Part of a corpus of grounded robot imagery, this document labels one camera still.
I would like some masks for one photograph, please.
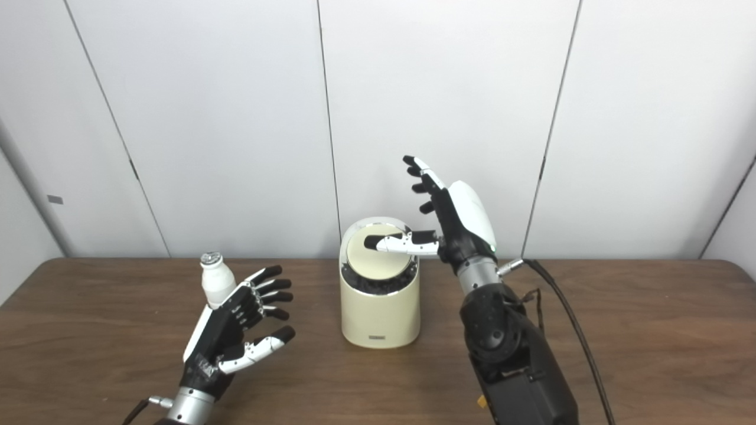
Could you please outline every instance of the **black fingertip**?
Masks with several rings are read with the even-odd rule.
[[[295,335],[296,332],[291,326],[284,326],[281,329],[271,333],[271,337],[278,338],[279,340],[283,341],[284,344],[291,341]]]
[[[284,271],[280,265],[272,265],[270,267],[266,267],[265,271],[262,272],[257,278],[262,282],[267,278],[272,278],[273,276],[278,276],[281,274],[281,272]]]
[[[378,250],[378,243],[383,240],[385,236],[381,234],[370,234],[365,237],[364,246],[369,250]]]
[[[436,241],[438,241],[438,235],[436,234],[435,230],[419,230],[412,232],[413,244],[432,244]]]
[[[269,302],[289,302],[294,299],[294,295],[291,292],[279,292],[270,296],[264,296],[265,303]]]
[[[425,185],[423,183],[417,183],[415,185],[412,185],[412,191],[416,194],[428,193],[428,189],[425,189]]]
[[[275,281],[272,281],[271,283],[258,287],[257,290],[260,292],[260,295],[265,295],[266,293],[270,293],[276,290],[282,290],[282,289],[289,289],[291,288],[291,280],[289,279],[276,279]]]
[[[420,212],[423,214],[430,214],[433,212],[433,203],[428,201],[420,206]]]
[[[289,313],[281,309],[265,310],[265,315],[279,320],[289,320]]]

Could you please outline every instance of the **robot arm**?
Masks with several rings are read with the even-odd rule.
[[[269,279],[280,266],[264,268],[241,282],[215,310],[205,305],[184,351],[184,373],[174,399],[147,401],[169,409],[158,424],[204,425],[234,374],[283,347],[294,338],[291,326],[243,343],[244,332],[265,317],[287,320],[289,314],[271,302],[291,301],[288,279]]]
[[[522,300],[500,279],[522,260],[497,267],[496,240],[482,202],[467,184],[449,188],[423,161],[404,157],[407,172],[421,179],[416,193],[430,194],[420,207],[435,211],[443,235],[389,235],[365,241],[379,251],[418,253],[436,247],[451,265],[465,298],[460,317],[472,368],[502,425],[577,425],[578,406],[543,332],[528,319]]]

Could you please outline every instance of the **silver cylindrical wrist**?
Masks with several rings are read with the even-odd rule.
[[[496,262],[487,256],[474,256],[467,259],[457,270],[457,279],[460,280],[465,295],[483,285],[501,283],[496,273]]]
[[[210,394],[182,386],[166,417],[187,425],[205,425],[214,404],[215,397]]]

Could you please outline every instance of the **silver bottle cap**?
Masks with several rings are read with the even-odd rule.
[[[200,263],[202,265],[213,265],[223,260],[223,256],[218,251],[212,251],[210,253],[204,253],[200,257]]]

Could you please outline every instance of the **cable connector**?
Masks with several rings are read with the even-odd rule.
[[[499,275],[499,277],[502,277],[504,275],[508,275],[509,273],[517,270],[518,268],[522,267],[522,265],[525,264],[525,260],[518,258],[514,259],[510,262],[508,262],[505,265],[502,265],[500,268],[496,269],[496,274]]]
[[[154,405],[159,405],[161,408],[170,409],[173,407],[173,400],[167,397],[151,396],[147,400]]]

